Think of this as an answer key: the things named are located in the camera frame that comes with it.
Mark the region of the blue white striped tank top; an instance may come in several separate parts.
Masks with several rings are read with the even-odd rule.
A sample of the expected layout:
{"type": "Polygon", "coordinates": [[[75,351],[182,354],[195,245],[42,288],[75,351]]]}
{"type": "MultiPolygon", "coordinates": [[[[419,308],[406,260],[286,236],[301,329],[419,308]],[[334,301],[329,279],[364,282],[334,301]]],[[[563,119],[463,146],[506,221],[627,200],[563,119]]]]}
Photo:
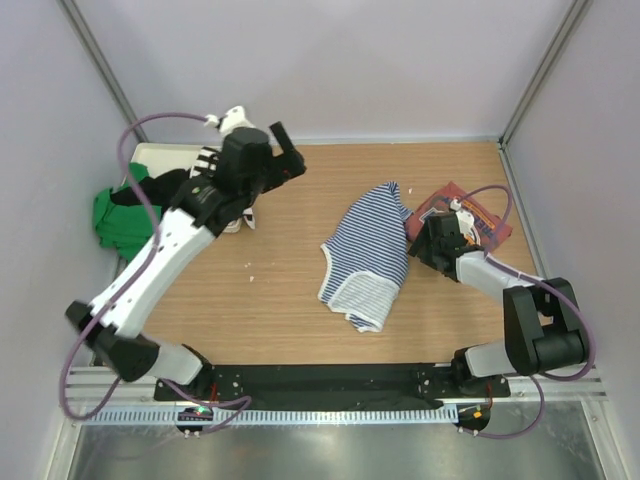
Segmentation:
{"type": "Polygon", "coordinates": [[[317,298],[359,332],[383,330],[406,281],[411,214],[399,185],[386,182],[355,201],[321,244],[326,271],[317,298]]]}

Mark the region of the green tank top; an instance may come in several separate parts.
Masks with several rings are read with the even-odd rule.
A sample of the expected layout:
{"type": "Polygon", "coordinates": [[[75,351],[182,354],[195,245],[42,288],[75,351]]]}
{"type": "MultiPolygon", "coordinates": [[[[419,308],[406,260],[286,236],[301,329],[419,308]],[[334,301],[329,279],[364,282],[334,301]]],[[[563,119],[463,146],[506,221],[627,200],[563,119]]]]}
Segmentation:
{"type": "Polygon", "coordinates": [[[127,183],[116,190],[106,188],[96,195],[92,224],[100,246],[115,249],[127,261],[140,252],[154,233],[144,206],[127,183]]]}

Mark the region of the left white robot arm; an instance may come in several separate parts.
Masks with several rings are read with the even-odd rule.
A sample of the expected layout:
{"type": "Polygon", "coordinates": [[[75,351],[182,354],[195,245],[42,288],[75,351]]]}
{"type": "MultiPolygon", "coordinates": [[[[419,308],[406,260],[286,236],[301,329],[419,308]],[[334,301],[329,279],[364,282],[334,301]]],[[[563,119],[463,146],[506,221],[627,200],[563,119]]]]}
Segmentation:
{"type": "Polygon", "coordinates": [[[209,170],[183,182],[154,234],[124,271],[89,303],[65,315],[86,345],[125,382],[145,375],[177,384],[189,399],[212,387],[204,359],[183,345],[146,338],[158,301],[188,264],[257,197],[301,176],[306,167],[282,123],[268,131],[235,126],[225,134],[209,170]]]}

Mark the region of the red tank top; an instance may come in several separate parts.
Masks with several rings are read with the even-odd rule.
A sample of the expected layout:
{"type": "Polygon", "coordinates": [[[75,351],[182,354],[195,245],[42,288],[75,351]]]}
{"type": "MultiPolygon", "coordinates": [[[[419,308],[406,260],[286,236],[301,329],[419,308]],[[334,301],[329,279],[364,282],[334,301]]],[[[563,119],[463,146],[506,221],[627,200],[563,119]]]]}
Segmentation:
{"type": "Polygon", "coordinates": [[[467,193],[454,182],[436,190],[406,220],[405,230],[409,241],[413,242],[417,238],[429,216],[449,213],[452,203],[464,197],[462,209],[474,217],[472,226],[460,228],[467,242],[491,249],[502,245],[511,236],[513,228],[504,222],[499,229],[502,218],[485,208],[475,197],[467,198],[466,195],[467,193]]]}

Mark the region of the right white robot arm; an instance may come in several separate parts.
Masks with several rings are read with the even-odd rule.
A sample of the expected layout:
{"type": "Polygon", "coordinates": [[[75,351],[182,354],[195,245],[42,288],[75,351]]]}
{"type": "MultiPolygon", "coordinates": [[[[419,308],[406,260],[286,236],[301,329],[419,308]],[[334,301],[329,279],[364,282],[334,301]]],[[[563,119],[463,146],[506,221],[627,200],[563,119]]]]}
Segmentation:
{"type": "Polygon", "coordinates": [[[571,284],[532,277],[498,261],[463,234],[466,211],[427,217],[409,255],[452,281],[496,300],[503,311],[503,338],[454,353],[450,381],[472,396],[487,379],[530,376],[563,367],[592,365],[591,340],[571,284]]]}

